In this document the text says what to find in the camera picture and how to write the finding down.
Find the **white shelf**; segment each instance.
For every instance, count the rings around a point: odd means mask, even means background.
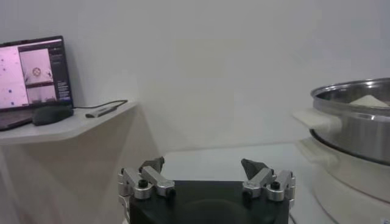
[[[85,117],[86,113],[97,109],[75,109],[72,117],[58,123],[38,127],[33,124],[29,124],[8,131],[0,131],[0,145],[50,142],[73,138],[106,121],[109,121],[119,114],[130,110],[136,105],[136,102],[125,103],[124,105],[118,107],[116,111],[98,118]]]

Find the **white wall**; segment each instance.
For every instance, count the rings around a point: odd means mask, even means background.
[[[0,42],[64,35],[76,105],[139,97],[146,116],[140,110],[130,130],[122,117],[61,147],[3,148],[18,218],[114,223],[116,169],[157,156],[156,147],[306,136],[289,114],[310,107],[311,89],[387,75],[388,8],[381,0],[0,1]],[[125,132],[120,144],[116,128]]]
[[[162,39],[152,49],[147,32],[137,40],[147,52],[138,88],[162,151],[302,138],[290,113],[311,106],[313,88],[389,71],[386,1],[165,4],[151,16]]]

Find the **laptop screen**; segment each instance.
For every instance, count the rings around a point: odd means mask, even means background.
[[[0,110],[72,104],[62,37],[0,46]]]

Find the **black mouse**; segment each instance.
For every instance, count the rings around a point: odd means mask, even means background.
[[[73,116],[73,109],[67,106],[49,106],[36,109],[32,123],[36,126],[53,124]]]

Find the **black cable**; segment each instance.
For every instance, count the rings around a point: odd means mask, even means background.
[[[93,107],[73,107],[73,109],[95,109],[95,108],[98,108],[98,107],[106,106],[106,105],[111,104],[111,103],[120,103],[117,106],[115,106],[116,108],[118,108],[118,107],[120,107],[121,105],[124,105],[127,102],[128,102],[128,100],[114,100],[114,101],[111,101],[111,102],[108,102],[108,103],[103,103],[103,104],[100,104],[100,105],[97,105],[97,106],[93,106]]]

